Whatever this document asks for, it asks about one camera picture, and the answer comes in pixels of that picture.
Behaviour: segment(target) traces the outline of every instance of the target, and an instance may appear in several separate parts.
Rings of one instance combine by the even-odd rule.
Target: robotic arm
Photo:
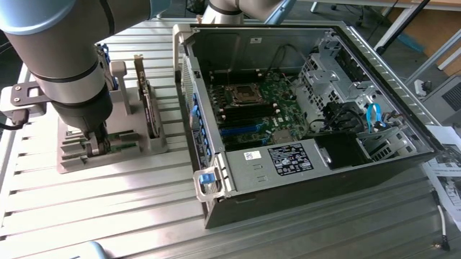
[[[293,2],[211,0],[203,23],[241,23],[245,12],[264,23],[276,24]],[[34,76],[36,83],[30,83],[38,92],[34,99],[41,100],[42,106],[49,101],[62,122],[80,129],[88,140],[94,137],[97,143],[106,137],[104,121],[112,112],[112,101],[94,43],[150,19],[169,3],[170,0],[0,1],[0,29]],[[38,102],[24,101],[28,98],[10,101],[3,96],[1,111],[13,118],[13,123],[15,117],[26,121],[29,110],[44,113],[44,108],[36,108]]]
[[[93,44],[152,18],[169,0],[1,0],[0,29],[60,118],[97,132],[112,112]]]

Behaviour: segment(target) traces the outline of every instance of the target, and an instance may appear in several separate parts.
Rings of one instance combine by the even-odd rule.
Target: motherboard
[[[281,73],[268,72],[259,83],[207,88],[227,151],[296,141],[305,120]]]

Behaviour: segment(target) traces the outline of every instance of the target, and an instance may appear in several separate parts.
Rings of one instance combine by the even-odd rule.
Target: white cable
[[[438,208],[439,218],[440,218],[440,234],[446,236],[444,217],[443,217],[443,211],[440,209],[440,205],[436,205],[436,208]]]

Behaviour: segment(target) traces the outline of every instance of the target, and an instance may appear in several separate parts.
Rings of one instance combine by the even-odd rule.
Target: sticker
[[[300,173],[312,170],[305,151],[301,144],[292,144],[268,149],[277,175]]]
[[[275,126],[275,127],[277,127],[277,126],[279,126],[279,124],[276,123],[275,118],[272,118],[272,122],[273,122],[273,126]]]
[[[261,38],[251,38],[249,44],[261,43]]]
[[[252,159],[260,158],[260,153],[259,151],[251,151],[251,152],[243,153],[243,156],[244,156],[244,160],[252,160]]]

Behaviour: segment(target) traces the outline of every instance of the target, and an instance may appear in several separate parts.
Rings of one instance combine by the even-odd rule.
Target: black ram slot
[[[256,119],[275,115],[272,104],[259,104],[251,106],[241,106],[236,108],[227,108],[223,111],[225,121]]]
[[[224,121],[223,123],[217,124],[219,129],[221,128],[233,128],[233,127],[243,127],[248,125],[253,125],[253,120],[236,120],[236,121]]]
[[[243,143],[228,143],[225,144],[225,151],[235,151],[235,150],[243,150],[247,148],[253,148],[253,147],[260,147],[261,146],[261,141],[255,140],[249,142],[243,142]]]

